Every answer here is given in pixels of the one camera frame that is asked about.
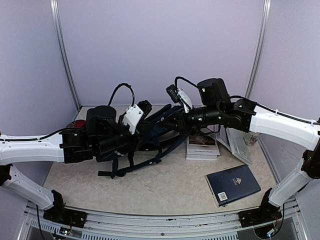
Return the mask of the grey open book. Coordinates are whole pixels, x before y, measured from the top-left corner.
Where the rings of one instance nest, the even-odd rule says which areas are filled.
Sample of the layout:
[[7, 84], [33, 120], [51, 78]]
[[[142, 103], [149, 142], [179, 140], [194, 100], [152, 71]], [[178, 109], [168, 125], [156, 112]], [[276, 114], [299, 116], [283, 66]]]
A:
[[248, 166], [252, 165], [253, 161], [242, 131], [221, 126], [218, 133], [215, 134], [215, 140], [227, 148], [238, 160]]

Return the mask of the navy blue student backpack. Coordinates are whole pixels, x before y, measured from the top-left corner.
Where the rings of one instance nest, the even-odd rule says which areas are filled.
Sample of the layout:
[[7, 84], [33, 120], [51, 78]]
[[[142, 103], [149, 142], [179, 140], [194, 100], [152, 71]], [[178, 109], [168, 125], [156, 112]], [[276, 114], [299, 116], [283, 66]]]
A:
[[[174, 113], [184, 113], [181, 106], [167, 104], [151, 116], [142, 119], [136, 127], [136, 133], [118, 134], [98, 141], [97, 162], [112, 162], [112, 170], [98, 172], [99, 177], [124, 177], [152, 164], [159, 164], [162, 158], [175, 150], [189, 135], [181, 135], [165, 127], [165, 118]], [[150, 159], [135, 164], [137, 151], [157, 151]]]

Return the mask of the red floral bowl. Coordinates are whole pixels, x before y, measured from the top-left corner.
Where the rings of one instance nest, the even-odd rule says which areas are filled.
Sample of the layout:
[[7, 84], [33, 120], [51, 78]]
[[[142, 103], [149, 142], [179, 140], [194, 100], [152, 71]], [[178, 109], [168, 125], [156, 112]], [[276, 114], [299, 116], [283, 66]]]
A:
[[66, 126], [70, 130], [84, 130], [86, 128], [86, 121], [83, 119], [74, 120]]

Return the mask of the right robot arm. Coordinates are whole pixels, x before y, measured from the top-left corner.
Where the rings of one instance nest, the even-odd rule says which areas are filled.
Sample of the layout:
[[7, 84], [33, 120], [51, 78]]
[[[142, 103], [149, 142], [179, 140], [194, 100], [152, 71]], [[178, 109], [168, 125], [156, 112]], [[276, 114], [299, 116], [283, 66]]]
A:
[[224, 80], [210, 78], [195, 85], [202, 107], [193, 107], [190, 98], [174, 83], [166, 88], [182, 112], [165, 119], [165, 124], [180, 134], [189, 135], [208, 126], [224, 126], [244, 133], [256, 133], [283, 139], [305, 148], [298, 165], [275, 187], [268, 190], [256, 218], [266, 222], [287, 199], [320, 177], [320, 123], [270, 109], [245, 97], [232, 101]]

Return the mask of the aluminium corner post right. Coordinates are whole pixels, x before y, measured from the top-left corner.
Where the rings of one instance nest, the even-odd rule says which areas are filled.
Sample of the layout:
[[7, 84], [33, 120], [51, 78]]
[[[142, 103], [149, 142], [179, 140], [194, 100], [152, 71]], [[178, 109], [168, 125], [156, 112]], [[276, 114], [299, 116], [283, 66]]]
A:
[[249, 79], [248, 79], [247, 87], [245, 90], [245, 97], [249, 99], [251, 98], [254, 90], [254, 86], [257, 80], [257, 74], [259, 71], [260, 63], [261, 63], [261, 58], [263, 55], [264, 44], [266, 40], [269, 18], [271, 13], [271, 7], [272, 7], [271, 0], [263, 1], [263, 7], [262, 7], [261, 17], [259, 21], [258, 36], [257, 36], [257, 42], [256, 42], [254, 56], [253, 56], [252, 67], [250, 70]]

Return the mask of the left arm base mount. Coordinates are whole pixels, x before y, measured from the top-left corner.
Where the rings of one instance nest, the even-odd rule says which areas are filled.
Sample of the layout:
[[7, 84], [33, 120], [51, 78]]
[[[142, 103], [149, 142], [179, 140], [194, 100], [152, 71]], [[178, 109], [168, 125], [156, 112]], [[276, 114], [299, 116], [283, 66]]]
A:
[[44, 210], [43, 218], [55, 223], [68, 225], [71, 228], [84, 228], [87, 220], [87, 213], [84, 211], [73, 210], [65, 207], [62, 195], [52, 190], [53, 206]]

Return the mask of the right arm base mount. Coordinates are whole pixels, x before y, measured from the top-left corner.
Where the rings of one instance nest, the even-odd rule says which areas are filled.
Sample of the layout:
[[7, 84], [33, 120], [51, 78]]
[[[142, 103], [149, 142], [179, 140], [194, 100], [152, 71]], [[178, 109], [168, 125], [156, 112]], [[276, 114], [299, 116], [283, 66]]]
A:
[[268, 189], [258, 208], [244, 210], [238, 213], [242, 228], [259, 225], [282, 218], [280, 207], [269, 203], [269, 194], [272, 188]]

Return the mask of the white book with photo cover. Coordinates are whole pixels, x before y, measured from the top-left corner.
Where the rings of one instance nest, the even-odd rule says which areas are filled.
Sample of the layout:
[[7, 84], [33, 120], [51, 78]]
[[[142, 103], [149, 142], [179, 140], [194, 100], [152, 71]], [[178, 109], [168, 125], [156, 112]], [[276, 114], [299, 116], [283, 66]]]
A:
[[216, 161], [220, 156], [213, 128], [203, 128], [186, 140], [185, 159], [189, 161]]

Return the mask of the dark blue notebook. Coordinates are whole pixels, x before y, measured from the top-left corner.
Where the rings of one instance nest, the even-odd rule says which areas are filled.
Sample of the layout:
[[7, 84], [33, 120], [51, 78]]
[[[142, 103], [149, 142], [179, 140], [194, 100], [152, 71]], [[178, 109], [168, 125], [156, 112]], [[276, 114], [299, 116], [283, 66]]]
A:
[[243, 164], [205, 176], [217, 207], [251, 196], [261, 187], [248, 165]]

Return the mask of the aluminium front rail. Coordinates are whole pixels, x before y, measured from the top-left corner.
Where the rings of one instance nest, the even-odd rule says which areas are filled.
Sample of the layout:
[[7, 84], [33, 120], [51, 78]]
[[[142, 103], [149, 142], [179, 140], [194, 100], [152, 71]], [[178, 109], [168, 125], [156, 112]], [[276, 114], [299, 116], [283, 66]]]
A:
[[239, 212], [192, 215], [134, 215], [84, 210], [82, 227], [43, 219], [43, 211], [29, 202], [22, 215], [18, 240], [256, 240], [257, 232], [276, 226], [272, 240], [308, 240], [302, 213], [294, 199], [285, 203], [284, 217], [243, 226]]

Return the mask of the aluminium corner post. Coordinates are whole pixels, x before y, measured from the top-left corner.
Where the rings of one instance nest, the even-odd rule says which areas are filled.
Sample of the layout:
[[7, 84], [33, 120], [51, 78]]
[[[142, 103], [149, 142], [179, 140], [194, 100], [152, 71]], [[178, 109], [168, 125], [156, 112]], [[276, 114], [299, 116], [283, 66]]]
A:
[[59, 52], [60, 52], [60, 56], [62, 59], [62, 63], [63, 63], [63, 67], [64, 67], [66, 79], [67, 79], [67, 84], [69, 87], [69, 91], [70, 91], [75, 109], [77, 112], [79, 112], [82, 108], [82, 105], [81, 105], [79, 95], [77, 93], [76, 85], [71, 72], [69, 59], [67, 56], [67, 49], [64, 41], [63, 28], [62, 28], [62, 23], [60, 18], [59, 3], [57, 0], [50, 0], [49, 2], [50, 2], [50, 9], [51, 9], [52, 19], [54, 23], [54, 28], [57, 36]]
[[245, 90], [245, 97], [249, 99], [251, 98], [254, 90], [254, 86], [257, 80], [257, 74], [259, 71], [260, 63], [261, 63], [261, 58], [263, 55], [264, 44], [266, 40], [269, 18], [271, 13], [271, 7], [272, 7], [271, 0], [263, 1], [263, 7], [262, 7], [261, 17], [259, 21], [258, 36], [257, 36], [257, 42], [256, 42], [254, 56], [253, 56], [252, 67], [250, 70], [249, 79], [248, 79], [247, 87]]

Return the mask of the floral ceramic mug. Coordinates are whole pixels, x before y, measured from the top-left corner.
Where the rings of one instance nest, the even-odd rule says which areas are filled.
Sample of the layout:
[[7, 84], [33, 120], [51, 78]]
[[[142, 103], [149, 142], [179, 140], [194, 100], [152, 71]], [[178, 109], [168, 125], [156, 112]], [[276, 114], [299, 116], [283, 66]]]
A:
[[244, 142], [247, 146], [254, 146], [260, 137], [260, 133], [246, 132], [243, 136]]

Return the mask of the aluminium corner post left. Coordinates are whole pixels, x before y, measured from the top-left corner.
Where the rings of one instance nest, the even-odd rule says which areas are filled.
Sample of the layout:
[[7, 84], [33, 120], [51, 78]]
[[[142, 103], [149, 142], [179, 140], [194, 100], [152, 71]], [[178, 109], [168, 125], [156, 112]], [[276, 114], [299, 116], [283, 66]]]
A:
[[51, 9], [52, 19], [54, 23], [54, 28], [57, 36], [59, 52], [60, 52], [60, 56], [62, 59], [62, 63], [63, 63], [63, 67], [64, 67], [66, 79], [67, 79], [67, 84], [69, 87], [69, 91], [70, 91], [75, 109], [77, 112], [79, 112], [82, 108], [82, 105], [81, 105], [79, 95], [77, 93], [76, 85], [71, 72], [69, 59], [67, 56], [67, 49], [64, 41], [63, 28], [62, 28], [62, 23], [60, 18], [59, 3], [57, 0], [50, 0], [49, 2], [50, 2], [50, 9]]

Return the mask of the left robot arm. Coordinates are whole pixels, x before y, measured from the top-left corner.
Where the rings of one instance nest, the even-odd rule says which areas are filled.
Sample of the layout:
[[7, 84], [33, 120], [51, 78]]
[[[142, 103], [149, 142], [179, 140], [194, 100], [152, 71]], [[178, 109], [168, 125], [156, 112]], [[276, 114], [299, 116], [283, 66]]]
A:
[[101, 160], [107, 153], [128, 144], [144, 111], [136, 104], [117, 118], [117, 111], [107, 105], [91, 108], [84, 121], [48, 135], [34, 137], [0, 137], [0, 185], [12, 190], [50, 212], [63, 223], [70, 218], [62, 195], [48, 190], [23, 175], [15, 163], [56, 162], [80, 163], [95, 158]]

